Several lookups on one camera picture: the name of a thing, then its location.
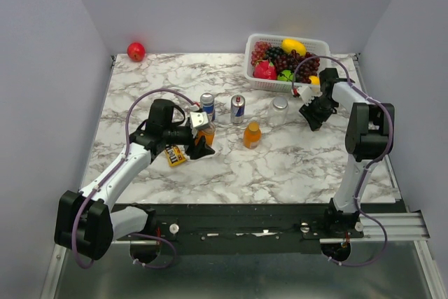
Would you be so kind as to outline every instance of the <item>soda can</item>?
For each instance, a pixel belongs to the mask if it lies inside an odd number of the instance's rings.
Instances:
[[[216,117],[215,97],[212,94],[206,92],[205,94],[201,95],[200,102],[202,110],[208,115],[209,120],[213,122]]]
[[[244,120],[244,107],[246,100],[241,95],[235,95],[230,101],[230,121],[234,124],[241,124]]]

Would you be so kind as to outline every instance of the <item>orange bottle cap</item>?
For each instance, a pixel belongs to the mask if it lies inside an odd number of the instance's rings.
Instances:
[[[258,125],[257,122],[250,122],[248,128],[249,131],[255,133],[260,129],[260,126]]]

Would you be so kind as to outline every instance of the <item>gray wall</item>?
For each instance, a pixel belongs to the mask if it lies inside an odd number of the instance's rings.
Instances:
[[[115,53],[141,39],[153,52],[242,52],[267,32],[359,52],[390,0],[83,0]]]
[[[447,0],[392,0],[360,64],[371,95],[396,107],[391,154],[400,190],[421,209],[448,284]]]
[[[39,298],[110,57],[81,0],[0,0],[0,297]]]

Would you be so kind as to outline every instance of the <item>white basket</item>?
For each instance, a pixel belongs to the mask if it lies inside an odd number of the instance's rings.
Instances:
[[[316,55],[330,56],[330,48],[328,44],[320,40],[311,40],[303,38],[295,38],[293,36],[279,36],[279,35],[267,35],[267,34],[252,34],[246,44],[246,52],[244,54],[244,77],[247,78],[251,87],[254,89],[279,91],[279,92],[291,92],[291,82],[285,81],[273,81],[263,80],[261,78],[253,77],[253,66],[251,64],[251,55],[255,48],[255,44],[259,41],[269,42],[272,47],[281,47],[281,42],[284,39],[294,39],[300,41],[307,48],[307,52],[314,53]],[[331,61],[328,59],[321,59],[321,65],[318,73],[327,67],[331,67]],[[295,87],[300,86],[316,86],[304,83],[296,83]]]

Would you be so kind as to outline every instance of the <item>red ball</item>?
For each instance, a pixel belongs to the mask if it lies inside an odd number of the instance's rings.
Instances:
[[[132,61],[141,62],[145,57],[146,51],[141,43],[133,42],[127,47],[127,56],[130,57]]]

